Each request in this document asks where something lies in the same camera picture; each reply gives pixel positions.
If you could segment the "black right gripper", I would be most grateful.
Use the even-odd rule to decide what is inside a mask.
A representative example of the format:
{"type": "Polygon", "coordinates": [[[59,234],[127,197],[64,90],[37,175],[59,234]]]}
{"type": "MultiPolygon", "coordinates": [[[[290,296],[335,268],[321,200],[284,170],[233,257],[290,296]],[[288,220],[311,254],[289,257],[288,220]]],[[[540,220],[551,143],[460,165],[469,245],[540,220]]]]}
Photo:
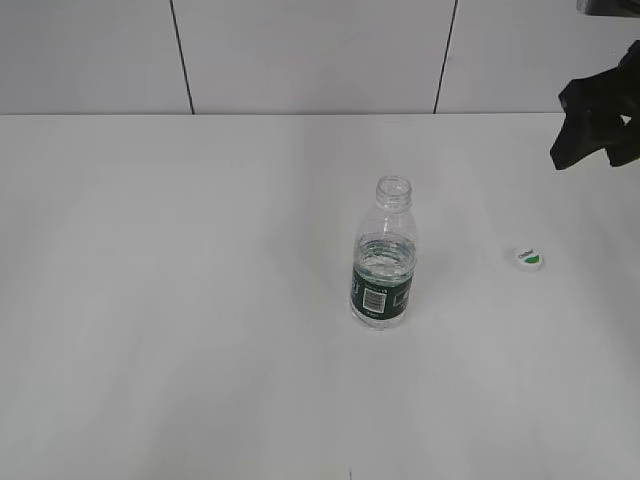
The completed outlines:
{"type": "Polygon", "coordinates": [[[558,99],[565,113],[605,110],[630,118],[612,141],[612,117],[592,111],[567,114],[550,149],[556,170],[566,170],[603,148],[614,168],[639,159],[639,118],[633,117],[639,114],[638,40],[632,43],[616,67],[571,80],[558,99]]]}

